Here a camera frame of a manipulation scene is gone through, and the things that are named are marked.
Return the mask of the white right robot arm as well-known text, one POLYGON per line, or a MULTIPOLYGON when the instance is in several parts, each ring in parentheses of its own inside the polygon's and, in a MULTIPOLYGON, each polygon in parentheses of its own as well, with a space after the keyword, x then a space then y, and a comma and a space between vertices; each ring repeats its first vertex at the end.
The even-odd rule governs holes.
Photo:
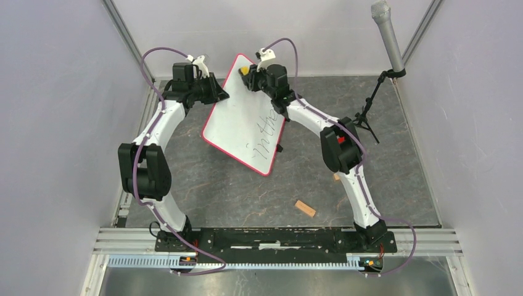
POLYGON ((258 68, 252 64, 242 66, 238 73, 249 91, 261 91, 270 98, 276 113, 319 137, 323 162, 341 180, 353 210, 356 244, 365 252, 373 251, 381 244, 387 226, 366 184, 366 152, 352 121, 348 117, 332 117, 309 104, 291 88, 287 69, 282 65, 258 68))

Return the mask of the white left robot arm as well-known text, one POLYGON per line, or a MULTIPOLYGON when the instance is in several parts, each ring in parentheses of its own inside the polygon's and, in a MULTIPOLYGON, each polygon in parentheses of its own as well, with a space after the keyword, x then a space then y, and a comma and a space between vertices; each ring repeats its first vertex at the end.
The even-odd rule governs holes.
POLYGON ((183 252, 192 247, 194 235, 189 218, 172 197, 172 176, 164 150, 195 103, 215 104, 229 98, 229 94, 202 57, 173 64, 172 74, 142 133, 131 143, 119 146, 118 162, 123 190, 153 213, 160 229, 171 232, 172 246, 183 252))

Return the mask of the pink framed whiteboard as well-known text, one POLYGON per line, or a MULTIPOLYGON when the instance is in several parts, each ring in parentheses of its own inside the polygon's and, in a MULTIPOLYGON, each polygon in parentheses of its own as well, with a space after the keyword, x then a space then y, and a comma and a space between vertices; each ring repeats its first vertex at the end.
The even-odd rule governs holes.
POLYGON ((273 168, 284 117, 271 105, 263 92, 251 92, 238 70, 253 62, 238 54, 223 83, 229 98, 216 103, 202 130, 205 142, 262 176, 273 168))

